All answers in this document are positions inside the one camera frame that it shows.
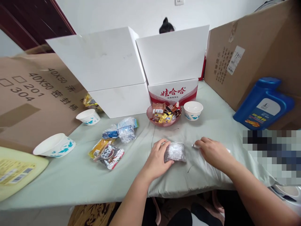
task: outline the light green tablecloth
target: light green tablecloth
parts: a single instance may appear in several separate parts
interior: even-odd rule
[[[65,157],[51,159],[40,176],[0,202],[0,210],[122,201],[153,143],[161,138],[184,142],[187,163],[175,163],[151,184],[148,196],[177,198],[234,188],[225,174],[206,163],[200,153],[191,148],[202,136],[222,142],[255,177],[266,186],[273,185],[275,179],[243,148],[242,131],[247,128],[233,120],[234,111],[228,104],[205,82],[199,82],[196,101],[203,104],[204,110],[194,122],[182,115],[176,124],[161,128],[151,124],[146,114],[135,115],[140,125],[137,138],[128,144],[119,140],[115,143],[125,154],[112,171],[94,163],[88,152],[101,139],[102,132],[122,118],[103,116],[96,125],[80,125],[69,136],[77,143],[75,149]]]

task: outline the pixelated area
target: pixelated area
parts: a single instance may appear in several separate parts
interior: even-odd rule
[[[301,130],[245,130],[243,147],[280,184],[301,185]]]

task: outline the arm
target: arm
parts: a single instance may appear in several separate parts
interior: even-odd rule
[[[208,163],[232,180],[255,225],[300,225],[301,218],[240,164],[221,143],[202,137],[195,144],[201,147],[201,153]]]
[[[110,226],[140,226],[142,224],[147,192],[151,182],[164,174],[174,163],[172,160],[164,163],[164,153],[169,144],[170,142],[166,142],[165,139],[154,144],[145,165],[129,188]]]

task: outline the yellow label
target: yellow label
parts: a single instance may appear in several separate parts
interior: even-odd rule
[[[35,164],[0,158],[0,185],[14,185],[35,168]]]

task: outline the pink glass bowl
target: pink glass bowl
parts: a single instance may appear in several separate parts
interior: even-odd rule
[[[150,106],[146,111],[146,115],[147,115],[148,119],[150,120],[150,122],[152,124],[154,124],[155,126],[159,126],[159,127],[169,127],[169,126],[175,124],[177,121],[180,120],[181,114],[182,114],[182,108],[180,108],[180,115],[176,119],[174,119],[170,122],[167,122],[167,123],[158,123],[158,122],[154,122],[153,120],[150,119],[153,117],[153,107]]]

